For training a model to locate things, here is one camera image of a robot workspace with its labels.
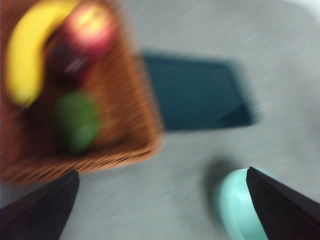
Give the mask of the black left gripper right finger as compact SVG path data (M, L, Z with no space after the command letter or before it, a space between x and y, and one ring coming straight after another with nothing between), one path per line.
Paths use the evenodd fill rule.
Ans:
M318 240L320 204L269 175L250 167L250 197L269 240Z

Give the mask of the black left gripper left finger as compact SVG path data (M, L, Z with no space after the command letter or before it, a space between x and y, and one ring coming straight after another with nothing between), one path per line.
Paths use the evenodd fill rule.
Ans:
M0 209L2 240L58 240L80 185L72 170Z

